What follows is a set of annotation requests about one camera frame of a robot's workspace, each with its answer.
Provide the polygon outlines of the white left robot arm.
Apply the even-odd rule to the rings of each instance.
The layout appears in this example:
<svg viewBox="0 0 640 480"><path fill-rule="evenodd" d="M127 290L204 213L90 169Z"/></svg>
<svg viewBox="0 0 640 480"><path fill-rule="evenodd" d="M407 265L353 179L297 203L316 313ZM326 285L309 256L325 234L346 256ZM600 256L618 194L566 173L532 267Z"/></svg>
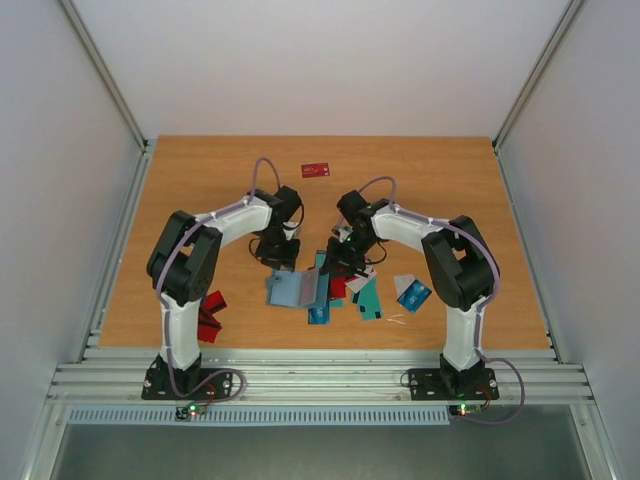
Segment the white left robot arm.
<svg viewBox="0 0 640 480"><path fill-rule="evenodd" d="M292 271L300 240L290 221L302 211L297 191L282 186L275 194L256 190L217 211L191 215L179 210L169 217L146 271L163 315L160 356L171 367L165 384L177 397L192 397L201 386L202 375L192 367L200 358L199 304L211 286L221 249L254 234L260 263Z"/></svg>

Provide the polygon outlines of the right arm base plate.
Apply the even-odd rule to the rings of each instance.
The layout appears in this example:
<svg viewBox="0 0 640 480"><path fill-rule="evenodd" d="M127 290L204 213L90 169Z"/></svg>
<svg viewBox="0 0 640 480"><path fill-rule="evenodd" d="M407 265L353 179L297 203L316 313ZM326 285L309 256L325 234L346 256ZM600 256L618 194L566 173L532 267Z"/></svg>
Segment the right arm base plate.
<svg viewBox="0 0 640 480"><path fill-rule="evenodd" d="M406 371L403 384L413 401L498 400L499 389L492 369L471 374L445 372L439 368L413 368Z"/></svg>

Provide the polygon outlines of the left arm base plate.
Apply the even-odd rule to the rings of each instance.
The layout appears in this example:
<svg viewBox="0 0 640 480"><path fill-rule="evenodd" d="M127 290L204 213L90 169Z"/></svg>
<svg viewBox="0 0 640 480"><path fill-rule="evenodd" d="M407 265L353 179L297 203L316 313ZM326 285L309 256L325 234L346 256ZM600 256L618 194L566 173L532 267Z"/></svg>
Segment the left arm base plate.
<svg viewBox="0 0 640 480"><path fill-rule="evenodd" d="M204 401L226 399L236 386L235 376L224 369L200 368L198 370L174 373L176 387L184 397L177 395L171 385L169 374L162 369L149 369L143 381L143 400Z"/></svg>

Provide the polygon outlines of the teal leather card holder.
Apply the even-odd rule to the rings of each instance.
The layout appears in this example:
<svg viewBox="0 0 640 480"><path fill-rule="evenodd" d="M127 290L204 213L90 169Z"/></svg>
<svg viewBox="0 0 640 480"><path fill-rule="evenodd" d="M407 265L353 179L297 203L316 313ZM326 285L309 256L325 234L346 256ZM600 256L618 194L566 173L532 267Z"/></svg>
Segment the teal leather card holder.
<svg viewBox="0 0 640 480"><path fill-rule="evenodd" d="M310 270L273 270L266 282L266 304L297 309L325 306L329 300L330 279L328 273L321 273L325 257L324 251L317 251Z"/></svg>

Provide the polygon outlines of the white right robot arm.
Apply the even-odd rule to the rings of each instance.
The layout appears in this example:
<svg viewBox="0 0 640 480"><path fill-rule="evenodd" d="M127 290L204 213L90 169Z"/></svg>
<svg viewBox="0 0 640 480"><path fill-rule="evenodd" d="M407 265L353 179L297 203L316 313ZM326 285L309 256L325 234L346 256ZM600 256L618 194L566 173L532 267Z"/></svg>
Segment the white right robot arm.
<svg viewBox="0 0 640 480"><path fill-rule="evenodd" d="M367 202L357 191L344 194L337 209L350 226L333 229L321 271L337 277L366 276L369 250L396 242L424 254L432 290L446 306L446 340L440 381L453 396L473 389L487 359L480 351L484 311L499 289L500 272L474 221L428 217L387 199Z"/></svg>

